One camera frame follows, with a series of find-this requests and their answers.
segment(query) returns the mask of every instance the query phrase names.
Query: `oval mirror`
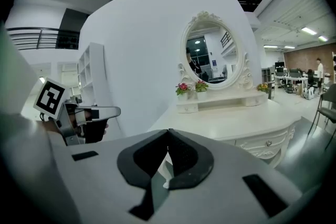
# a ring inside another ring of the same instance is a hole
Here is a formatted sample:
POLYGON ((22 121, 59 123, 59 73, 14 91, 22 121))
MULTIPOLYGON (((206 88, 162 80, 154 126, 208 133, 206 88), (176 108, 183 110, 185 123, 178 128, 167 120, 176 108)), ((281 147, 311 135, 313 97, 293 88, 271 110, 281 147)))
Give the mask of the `oval mirror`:
POLYGON ((200 79, 211 84, 222 83, 236 71, 237 46, 223 26, 196 22, 187 37, 186 57, 200 79))

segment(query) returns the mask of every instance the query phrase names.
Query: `brick wall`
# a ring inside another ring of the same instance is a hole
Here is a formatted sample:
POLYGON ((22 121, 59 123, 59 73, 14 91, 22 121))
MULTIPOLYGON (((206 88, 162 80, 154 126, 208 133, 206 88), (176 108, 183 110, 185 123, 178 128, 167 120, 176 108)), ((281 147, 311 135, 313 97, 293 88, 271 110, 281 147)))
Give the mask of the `brick wall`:
POLYGON ((324 73, 329 73, 333 78, 332 52, 336 53, 336 43, 327 44, 302 50, 285 52, 286 68, 301 68, 304 71, 308 69, 317 70, 316 58, 321 58, 324 67, 324 73))

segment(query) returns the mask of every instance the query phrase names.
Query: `flower pot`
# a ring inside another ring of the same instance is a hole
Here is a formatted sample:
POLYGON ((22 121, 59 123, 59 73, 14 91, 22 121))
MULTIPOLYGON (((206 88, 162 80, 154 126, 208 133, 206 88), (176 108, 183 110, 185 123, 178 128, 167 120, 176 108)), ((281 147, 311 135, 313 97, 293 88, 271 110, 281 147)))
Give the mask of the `flower pot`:
POLYGON ((177 98, 178 98, 179 101, 182 101, 182 102, 187 101, 188 100, 188 93, 186 92, 186 93, 183 93, 183 94, 179 94, 177 96, 177 98))
POLYGON ((198 92, 197 93, 197 99, 200 100, 200 101, 204 101, 207 97, 207 94, 206 92, 198 92))

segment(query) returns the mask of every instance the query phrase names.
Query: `railing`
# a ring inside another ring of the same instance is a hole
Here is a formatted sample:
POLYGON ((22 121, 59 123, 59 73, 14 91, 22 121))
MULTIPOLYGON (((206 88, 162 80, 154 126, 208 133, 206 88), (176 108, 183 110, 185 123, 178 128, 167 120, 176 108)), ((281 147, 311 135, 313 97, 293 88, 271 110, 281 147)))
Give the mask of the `railing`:
POLYGON ((79 32, 57 28, 16 27, 7 29, 19 50, 74 49, 78 50, 79 32))
POLYGON ((230 40, 231 40, 231 36, 228 32, 226 32, 225 35, 220 40, 220 42, 222 43, 222 46, 225 47, 225 45, 228 44, 230 40))

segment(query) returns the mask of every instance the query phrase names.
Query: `ceiling light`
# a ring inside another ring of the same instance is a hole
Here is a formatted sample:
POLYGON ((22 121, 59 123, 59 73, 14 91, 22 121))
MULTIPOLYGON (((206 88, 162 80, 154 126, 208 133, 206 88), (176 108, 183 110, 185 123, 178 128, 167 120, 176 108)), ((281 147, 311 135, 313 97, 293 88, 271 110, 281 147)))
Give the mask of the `ceiling light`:
POLYGON ((328 39, 323 37, 323 36, 319 36, 319 39, 321 39, 322 41, 327 41, 328 39))
POLYGON ((302 31, 305 31, 305 32, 307 32, 307 33, 309 33, 309 34, 311 34, 311 35, 316 35, 316 32, 315 31, 313 31, 313 30, 311 30, 311 29, 309 29, 309 28, 307 28, 307 27, 304 27, 303 29, 301 29, 302 31))

